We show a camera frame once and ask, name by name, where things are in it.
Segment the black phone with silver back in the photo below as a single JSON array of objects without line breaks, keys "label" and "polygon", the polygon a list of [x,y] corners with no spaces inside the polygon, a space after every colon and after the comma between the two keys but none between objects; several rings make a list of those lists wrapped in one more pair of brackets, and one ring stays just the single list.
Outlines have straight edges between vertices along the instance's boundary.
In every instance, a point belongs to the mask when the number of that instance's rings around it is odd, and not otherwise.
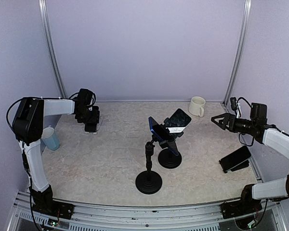
[{"label": "black phone with silver back", "polygon": [[166,118],[164,120],[164,127],[166,128],[187,127],[187,125],[191,121],[192,118],[182,109],[178,108],[170,118]]}]

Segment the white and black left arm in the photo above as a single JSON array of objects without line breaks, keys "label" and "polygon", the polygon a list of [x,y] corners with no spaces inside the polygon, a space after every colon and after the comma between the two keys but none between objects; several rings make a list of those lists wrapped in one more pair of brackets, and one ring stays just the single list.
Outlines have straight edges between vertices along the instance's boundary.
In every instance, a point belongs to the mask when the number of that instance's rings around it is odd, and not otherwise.
[{"label": "white and black left arm", "polygon": [[96,133],[100,123],[96,95],[89,89],[80,89],[68,99],[24,97],[18,104],[12,122],[8,123],[22,151],[23,166],[28,174],[29,191],[35,205],[47,214],[53,214],[58,204],[48,183],[41,159],[40,143],[46,116],[74,115],[78,123],[85,125],[88,133]]}]

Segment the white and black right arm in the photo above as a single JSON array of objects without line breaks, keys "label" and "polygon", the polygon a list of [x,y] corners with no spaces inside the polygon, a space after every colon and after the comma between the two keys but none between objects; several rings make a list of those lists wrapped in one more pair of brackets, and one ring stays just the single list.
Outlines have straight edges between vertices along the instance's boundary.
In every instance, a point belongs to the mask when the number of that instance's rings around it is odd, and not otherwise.
[{"label": "white and black right arm", "polygon": [[[276,167],[274,160],[288,162],[289,167],[289,134],[274,124],[267,123],[267,106],[262,103],[251,103],[249,119],[240,118],[239,105],[232,104],[236,114],[224,113],[211,118],[211,121],[223,130],[252,136],[258,146],[252,148],[259,170],[263,167]],[[237,202],[237,210],[248,213],[262,199],[289,199],[289,172],[279,170],[272,177],[266,177],[261,183],[247,185],[242,190]]]}]

